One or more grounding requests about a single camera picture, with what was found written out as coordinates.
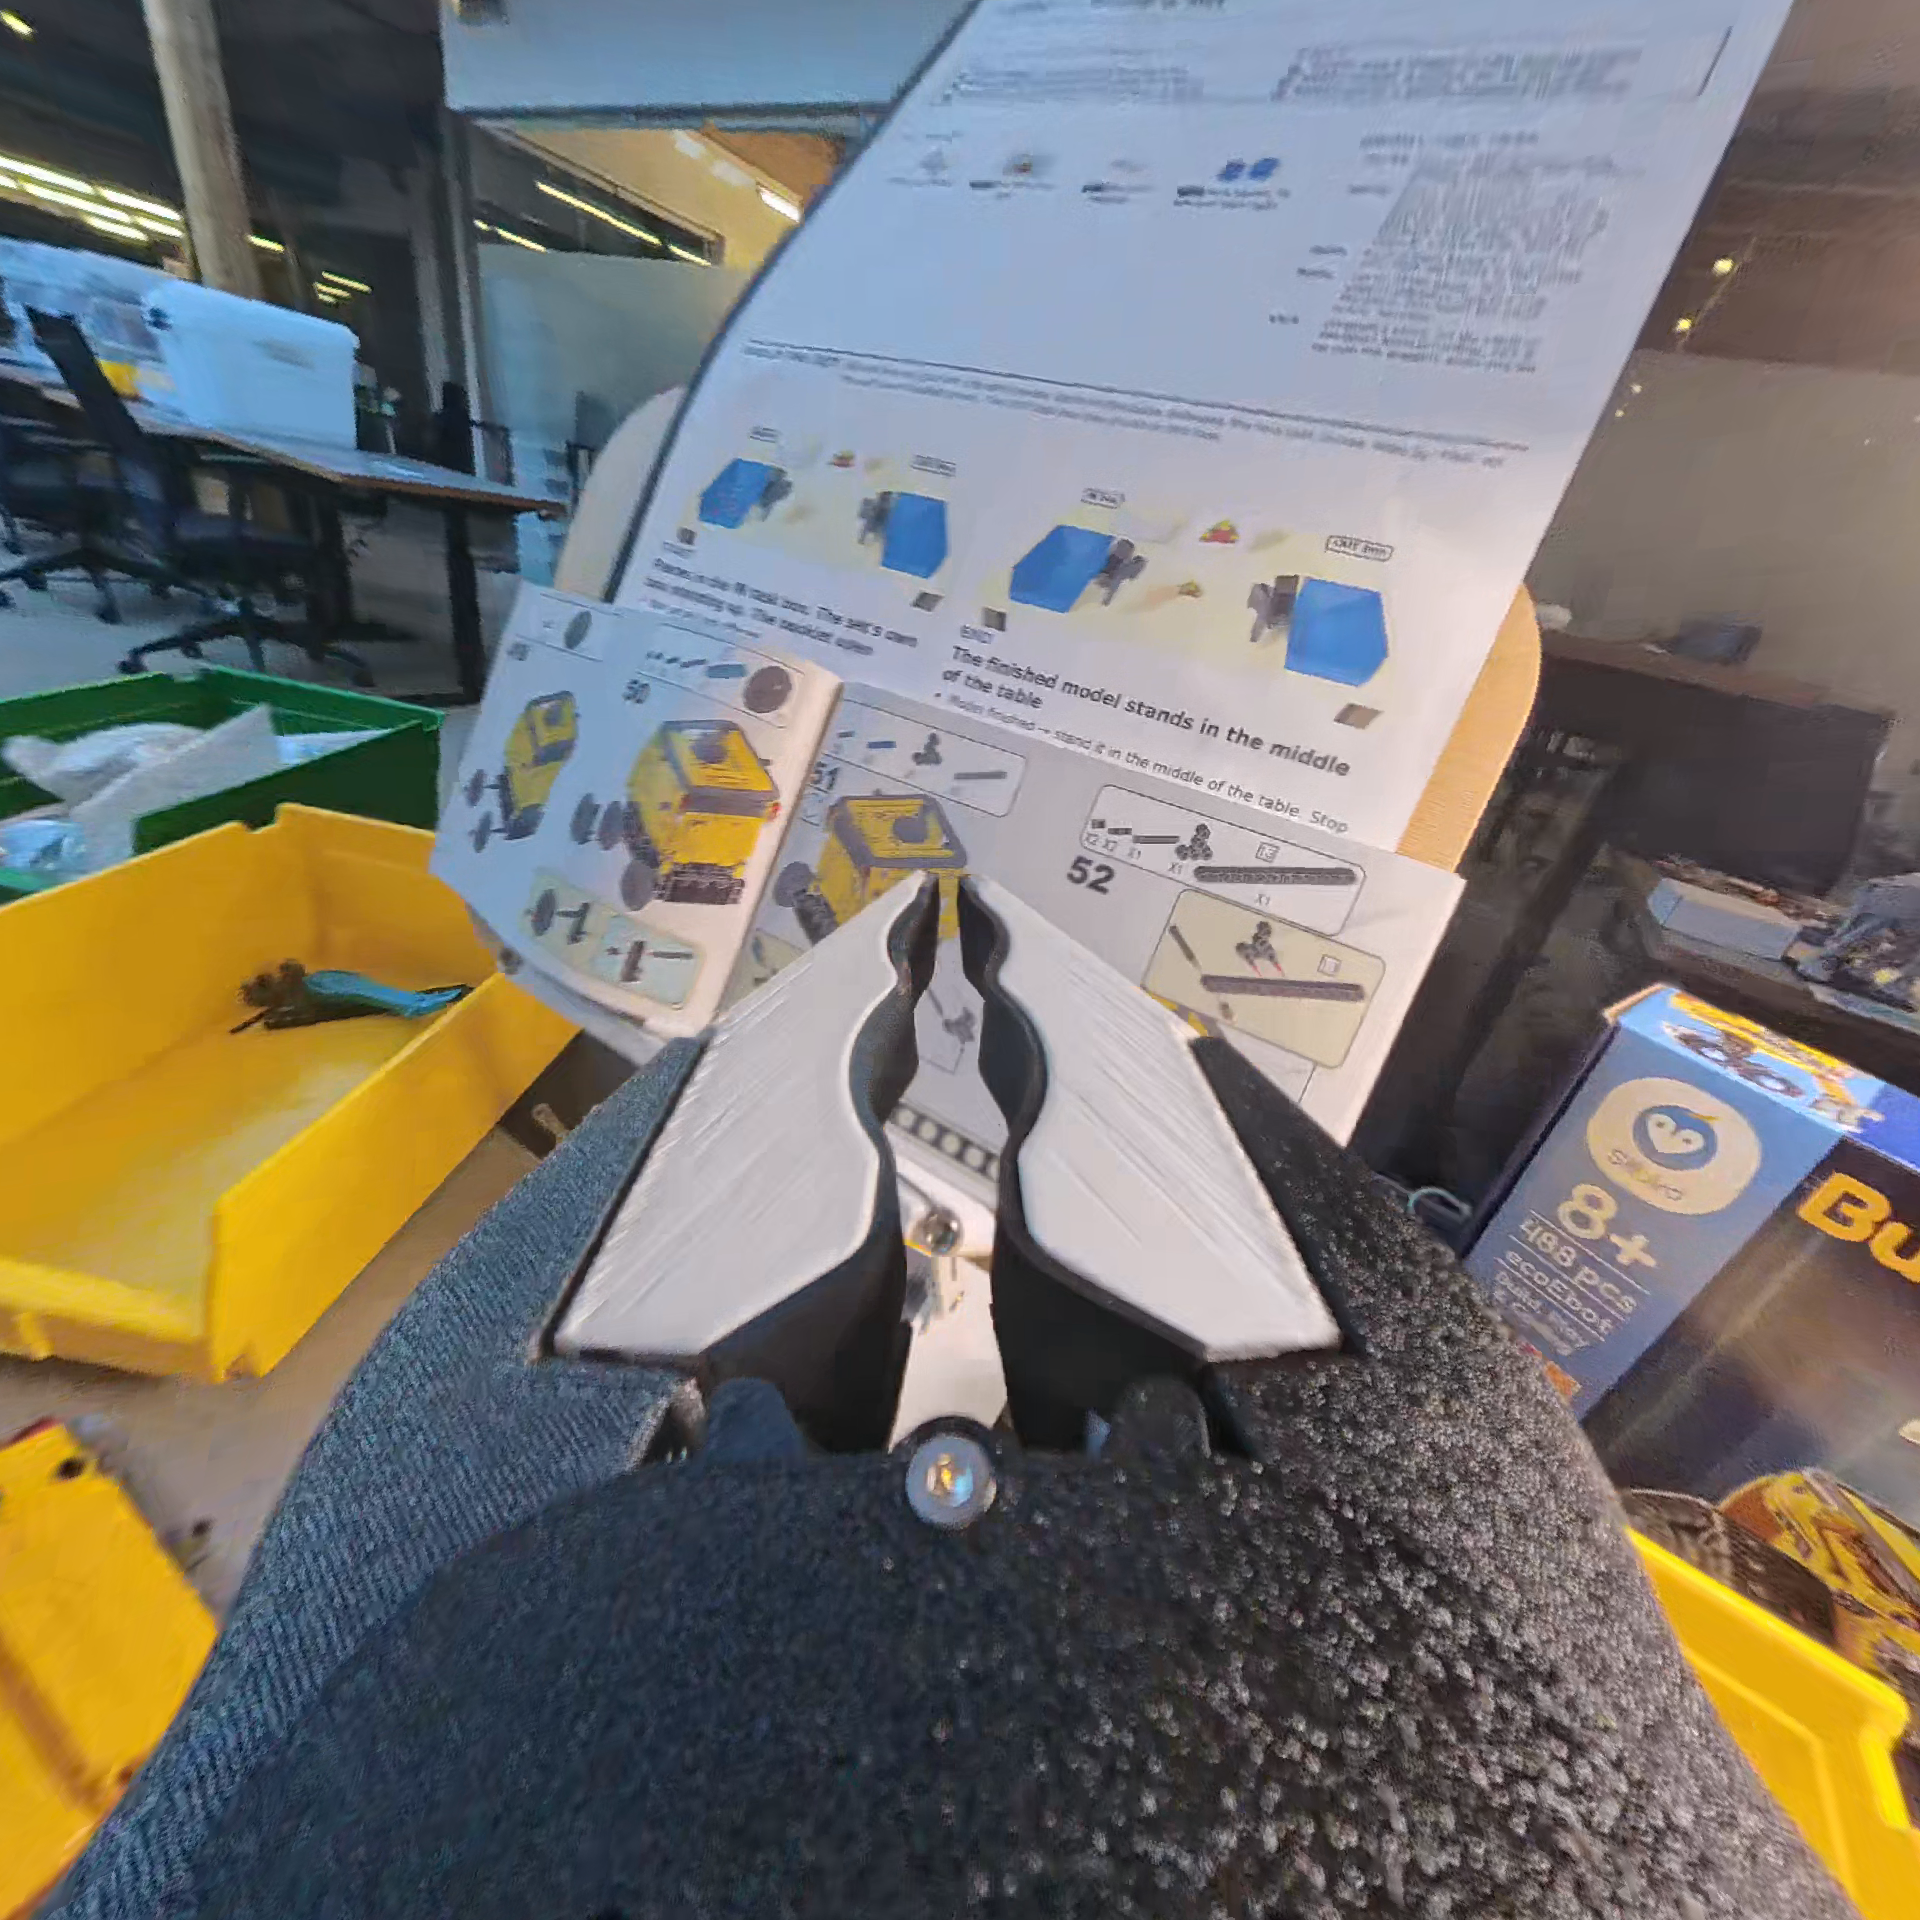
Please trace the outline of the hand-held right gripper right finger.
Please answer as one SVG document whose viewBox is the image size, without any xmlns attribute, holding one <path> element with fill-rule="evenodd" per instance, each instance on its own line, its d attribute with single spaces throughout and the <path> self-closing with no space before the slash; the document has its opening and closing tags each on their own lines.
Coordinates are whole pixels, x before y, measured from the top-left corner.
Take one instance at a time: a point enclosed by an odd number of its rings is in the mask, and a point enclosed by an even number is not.
<svg viewBox="0 0 1920 1920">
<path fill-rule="evenodd" d="M 1200 1363 L 1333 1354 L 1336 1318 L 1200 1035 L 995 881 L 963 882 L 999 1248 Z"/>
</svg>

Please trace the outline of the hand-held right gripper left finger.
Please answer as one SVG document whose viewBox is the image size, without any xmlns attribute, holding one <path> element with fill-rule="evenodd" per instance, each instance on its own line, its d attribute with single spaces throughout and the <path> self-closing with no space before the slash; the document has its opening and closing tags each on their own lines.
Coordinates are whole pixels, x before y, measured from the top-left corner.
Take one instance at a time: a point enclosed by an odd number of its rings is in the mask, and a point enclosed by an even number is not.
<svg viewBox="0 0 1920 1920">
<path fill-rule="evenodd" d="M 619 1193 L 558 1354 L 656 1367 L 899 1367 L 904 1246 L 884 1126 L 919 1067 L 929 877 L 742 1000 Z"/>
</svg>

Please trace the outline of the yellow toy block robot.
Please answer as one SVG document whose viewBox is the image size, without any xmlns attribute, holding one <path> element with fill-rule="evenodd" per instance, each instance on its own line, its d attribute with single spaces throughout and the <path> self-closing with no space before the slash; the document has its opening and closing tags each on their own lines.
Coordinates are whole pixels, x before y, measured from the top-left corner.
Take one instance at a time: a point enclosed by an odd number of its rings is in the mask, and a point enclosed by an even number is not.
<svg viewBox="0 0 1920 1920">
<path fill-rule="evenodd" d="M 1 1917 L 59 1883 L 174 1723 L 212 1614 L 63 1425 L 1 1448 Z"/>
</svg>

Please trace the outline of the grey desk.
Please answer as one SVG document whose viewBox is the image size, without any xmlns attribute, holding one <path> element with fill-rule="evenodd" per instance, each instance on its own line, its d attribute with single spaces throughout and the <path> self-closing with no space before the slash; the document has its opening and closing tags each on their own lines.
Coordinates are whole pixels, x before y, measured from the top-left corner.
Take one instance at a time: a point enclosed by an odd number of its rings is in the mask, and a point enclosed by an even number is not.
<svg viewBox="0 0 1920 1920">
<path fill-rule="evenodd" d="M 123 1377 L 65 1360 L 1 1363 L 5 1437 L 52 1421 L 117 1477 L 216 1623 L 300 1456 L 398 1307 L 632 1066 L 568 1042 L 267 1377 Z"/>
</svg>

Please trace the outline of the grey-green tool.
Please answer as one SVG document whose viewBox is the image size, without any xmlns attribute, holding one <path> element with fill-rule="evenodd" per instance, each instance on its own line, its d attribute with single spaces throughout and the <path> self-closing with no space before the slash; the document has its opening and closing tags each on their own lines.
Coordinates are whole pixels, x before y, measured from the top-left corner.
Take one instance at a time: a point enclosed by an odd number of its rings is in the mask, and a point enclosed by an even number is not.
<svg viewBox="0 0 1920 1920">
<path fill-rule="evenodd" d="M 307 970 L 291 958 L 245 984 L 239 1000 L 246 1013 L 230 1033 L 294 1031 L 371 1017 L 425 1022 L 471 992 L 465 984 L 405 990 L 347 970 Z"/>
</svg>

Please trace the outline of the open instruction booklet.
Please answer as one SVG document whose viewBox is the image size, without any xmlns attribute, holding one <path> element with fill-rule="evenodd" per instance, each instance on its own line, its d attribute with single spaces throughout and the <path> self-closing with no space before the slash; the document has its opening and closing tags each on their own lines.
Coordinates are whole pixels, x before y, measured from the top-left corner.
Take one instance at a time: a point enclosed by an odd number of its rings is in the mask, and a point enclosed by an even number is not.
<svg viewBox="0 0 1920 1920">
<path fill-rule="evenodd" d="M 519 592 L 431 856 L 519 978 L 645 1063 L 893 886 L 942 891 L 895 1128 L 983 1179 L 1004 1120 L 955 886 L 997 881 L 1353 1135 L 1462 882 L 1252 800 L 840 682 L 725 616 Z"/>
</svg>

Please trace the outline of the blue printed cardboard box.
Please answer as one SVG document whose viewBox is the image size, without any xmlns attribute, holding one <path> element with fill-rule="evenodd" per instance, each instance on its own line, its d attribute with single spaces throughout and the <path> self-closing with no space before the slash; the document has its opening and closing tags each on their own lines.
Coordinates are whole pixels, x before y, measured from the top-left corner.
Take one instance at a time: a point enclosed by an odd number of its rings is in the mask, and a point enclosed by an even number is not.
<svg viewBox="0 0 1920 1920">
<path fill-rule="evenodd" d="M 1648 990 L 1465 1265 L 1631 1530 L 1915 1702 L 1915 1095 Z"/>
</svg>

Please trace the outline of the beige book stand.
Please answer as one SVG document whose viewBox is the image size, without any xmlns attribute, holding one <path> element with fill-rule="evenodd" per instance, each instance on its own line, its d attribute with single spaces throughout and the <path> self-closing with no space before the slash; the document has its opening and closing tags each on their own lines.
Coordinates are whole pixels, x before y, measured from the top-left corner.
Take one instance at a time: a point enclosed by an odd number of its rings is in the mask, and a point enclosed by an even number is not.
<svg viewBox="0 0 1920 1920">
<path fill-rule="evenodd" d="M 768 984 L 913 864 L 944 882 L 971 874 L 1197 1038 L 1229 1042 L 1349 1145 L 1453 918 L 1456 870 L 1537 673 L 1520 592 L 1393 854 L 848 680 L 727 994 Z"/>
</svg>

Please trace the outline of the yellow plastic bin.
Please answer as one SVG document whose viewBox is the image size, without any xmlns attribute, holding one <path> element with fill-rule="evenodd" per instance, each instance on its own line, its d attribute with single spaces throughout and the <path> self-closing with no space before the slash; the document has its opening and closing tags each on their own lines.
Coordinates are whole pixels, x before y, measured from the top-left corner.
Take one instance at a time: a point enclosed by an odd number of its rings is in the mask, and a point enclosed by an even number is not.
<svg viewBox="0 0 1920 1920">
<path fill-rule="evenodd" d="M 264 1377 L 558 1062 L 431 847 L 280 806 L 5 905 L 5 1357 Z M 291 958 L 471 994 L 232 1035 Z"/>
<path fill-rule="evenodd" d="M 1917 1917 L 1897 1758 L 1909 1702 L 1809 1633 L 1631 1534 L 1670 1633 L 1749 1765 L 1860 1917 Z"/>
</svg>

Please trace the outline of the green plastic bin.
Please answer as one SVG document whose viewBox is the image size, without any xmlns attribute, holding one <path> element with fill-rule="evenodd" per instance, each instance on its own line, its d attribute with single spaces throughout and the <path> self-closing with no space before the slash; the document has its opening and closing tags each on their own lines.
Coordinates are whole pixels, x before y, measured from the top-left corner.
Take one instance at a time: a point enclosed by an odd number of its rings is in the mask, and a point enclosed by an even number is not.
<svg viewBox="0 0 1920 1920">
<path fill-rule="evenodd" d="M 280 806 L 303 806 L 393 826 L 429 827 L 438 813 L 441 717 L 363 691 L 193 667 L 180 678 L 139 674 L 5 699 L 5 738 L 68 742 L 126 722 L 214 727 L 246 706 L 269 706 L 279 731 L 384 729 L 384 738 L 336 753 L 301 771 L 243 784 L 216 800 L 153 815 L 134 830 L 132 858 L 220 826 L 269 826 Z M 5 819 L 48 802 L 48 793 L 5 771 Z"/>
</svg>

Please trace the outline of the white plastic bag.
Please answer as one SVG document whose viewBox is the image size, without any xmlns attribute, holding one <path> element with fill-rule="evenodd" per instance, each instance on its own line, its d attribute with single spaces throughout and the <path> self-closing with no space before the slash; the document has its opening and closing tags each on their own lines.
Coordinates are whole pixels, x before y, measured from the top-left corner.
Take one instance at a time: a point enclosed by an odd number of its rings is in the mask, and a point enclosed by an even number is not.
<svg viewBox="0 0 1920 1920">
<path fill-rule="evenodd" d="M 214 727 L 126 722 L 68 742 L 7 736 L 5 771 L 48 793 L 48 802 L 5 819 L 5 899 L 102 874 L 132 858 L 134 830 L 153 815 L 216 800 L 379 738 L 384 729 L 371 727 L 284 734 L 262 704 Z"/>
</svg>

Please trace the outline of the dark side table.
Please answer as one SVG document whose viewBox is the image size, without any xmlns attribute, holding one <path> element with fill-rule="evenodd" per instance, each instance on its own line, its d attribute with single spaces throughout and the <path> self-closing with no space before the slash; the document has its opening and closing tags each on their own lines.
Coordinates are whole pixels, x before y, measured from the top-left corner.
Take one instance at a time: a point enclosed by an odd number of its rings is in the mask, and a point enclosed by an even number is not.
<svg viewBox="0 0 1920 1920">
<path fill-rule="evenodd" d="M 1569 767 L 1600 775 L 1607 849 L 1823 897 L 1855 850 L 1891 731 L 1881 710 L 1752 665 L 1551 634 L 1492 823 Z"/>
</svg>

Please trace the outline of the white printed paper sheet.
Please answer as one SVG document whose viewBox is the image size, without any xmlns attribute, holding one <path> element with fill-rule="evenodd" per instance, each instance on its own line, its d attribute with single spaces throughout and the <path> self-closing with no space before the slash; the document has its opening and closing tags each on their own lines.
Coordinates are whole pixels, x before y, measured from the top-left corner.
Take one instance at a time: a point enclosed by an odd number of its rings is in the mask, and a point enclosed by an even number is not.
<svg viewBox="0 0 1920 1920">
<path fill-rule="evenodd" d="M 1789 6 L 973 6 L 615 605 L 1396 847 Z"/>
</svg>

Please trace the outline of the black office chair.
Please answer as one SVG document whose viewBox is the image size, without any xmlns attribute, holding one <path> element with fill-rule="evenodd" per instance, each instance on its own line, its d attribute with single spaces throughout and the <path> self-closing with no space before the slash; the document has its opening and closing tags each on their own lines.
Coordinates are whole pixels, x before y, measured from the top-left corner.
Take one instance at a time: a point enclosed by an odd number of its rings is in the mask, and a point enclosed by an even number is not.
<svg viewBox="0 0 1920 1920">
<path fill-rule="evenodd" d="M 323 665 L 325 640 L 303 635 L 301 623 L 286 625 L 273 616 L 279 605 L 309 598 L 318 565 L 312 537 L 288 509 L 260 512 L 260 501 L 279 489 L 246 472 L 228 472 L 224 506 L 207 509 L 197 459 L 132 419 L 80 325 L 36 307 L 28 310 L 28 325 L 99 450 L 94 501 L 102 511 L 96 519 L 102 565 L 156 594 L 183 592 L 198 609 L 180 630 L 132 647 L 119 661 L 119 674 L 145 674 L 158 657 L 203 664 L 212 640 L 239 640 L 257 678 L 269 670 L 273 642 Z"/>
</svg>

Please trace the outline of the white machine box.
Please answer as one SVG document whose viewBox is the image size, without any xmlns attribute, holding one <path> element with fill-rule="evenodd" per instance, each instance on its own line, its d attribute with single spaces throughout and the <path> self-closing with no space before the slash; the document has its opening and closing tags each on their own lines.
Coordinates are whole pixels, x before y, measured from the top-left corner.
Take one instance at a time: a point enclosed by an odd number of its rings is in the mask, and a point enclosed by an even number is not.
<svg viewBox="0 0 1920 1920">
<path fill-rule="evenodd" d="M 352 449 L 353 334 L 119 256 L 1 242 L 5 367 L 54 381 L 31 314 L 68 319 L 123 400 L 190 425 Z"/>
</svg>

